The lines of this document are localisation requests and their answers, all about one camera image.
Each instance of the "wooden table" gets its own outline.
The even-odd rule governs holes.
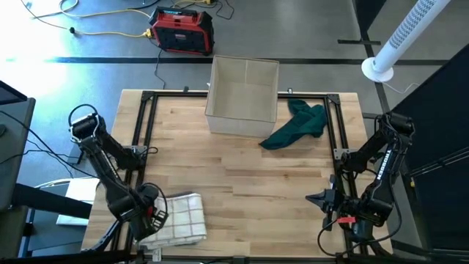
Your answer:
[[[131,144],[141,94],[142,90],[122,91],[111,133],[122,145]],[[367,140],[358,96],[340,93],[340,99],[349,146],[358,149]],[[163,256],[324,257],[317,246],[317,234],[325,215],[304,197],[329,188],[333,164],[327,128],[318,139],[304,136],[282,150],[264,150],[258,145],[262,139],[210,133],[205,101],[158,98],[150,146],[159,152],[149,156],[144,182],[158,184],[166,195],[181,191],[201,194],[208,231],[207,240],[165,248]],[[340,142],[333,108],[332,112]],[[290,118],[286,100],[279,100],[275,130]],[[140,142],[146,126],[144,121]],[[359,195],[372,178],[359,176]],[[97,190],[83,248],[93,246],[114,221],[104,193],[102,187]],[[120,248],[126,228],[121,232]],[[387,234],[386,226],[374,229],[376,238]],[[329,252],[344,251],[339,226],[324,232],[321,244]],[[389,241],[382,245],[391,250]]]

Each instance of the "red portable power station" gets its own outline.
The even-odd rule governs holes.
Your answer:
[[[206,12],[157,7],[149,19],[158,46],[164,51],[212,53],[212,17]]]

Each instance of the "dark green towel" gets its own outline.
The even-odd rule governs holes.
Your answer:
[[[310,134],[315,138],[322,135],[327,123],[324,106],[310,107],[303,100],[289,99],[288,109],[293,115],[292,119],[260,143],[266,150],[277,150],[290,146],[291,143],[306,134]]]

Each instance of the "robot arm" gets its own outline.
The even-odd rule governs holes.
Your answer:
[[[138,153],[135,147],[124,148],[113,139],[106,131],[104,119],[96,112],[73,122],[70,132],[72,141],[87,154],[97,177],[106,188],[108,209],[117,220],[102,240],[108,243],[109,233],[126,221],[130,223],[137,241],[156,233],[168,217],[166,211],[158,211],[154,206],[159,195],[158,188],[143,184],[136,190],[132,189],[121,180],[108,158],[108,154],[115,157],[120,169],[136,170],[144,166],[142,153]]]
[[[344,153],[342,169],[362,173],[368,160],[387,145],[376,178],[363,192],[358,215],[381,227],[393,208],[390,184],[394,184],[408,147],[412,144],[412,120],[400,114],[387,113],[378,120],[380,129],[357,152]]]
[[[352,224],[352,239],[355,242],[371,241],[372,226],[381,227],[388,219],[394,205],[391,193],[398,171],[407,152],[412,144],[414,127],[412,120],[400,114],[386,113],[378,120],[380,128],[358,151],[344,153],[341,157],[341,171],[362,173],[366,170],[368,161],[374,157],[384,146],[387,145],[385,155],[381,161],[376,178],[370,183],[359,199],[347,196],[334,187],[335,177],[331,182],[332,189],[324,190],[320,194],[306,197],[310,202],[318,205],[325,213],[338,211],[338,217],[352,216],[356,223]],[[329,227],[331,220],[323,223],[323,227]]]

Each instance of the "white box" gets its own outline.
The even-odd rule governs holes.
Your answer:
[[[216,55],[205,108],[210,131],[269,137],[277,90],[278,62]]]

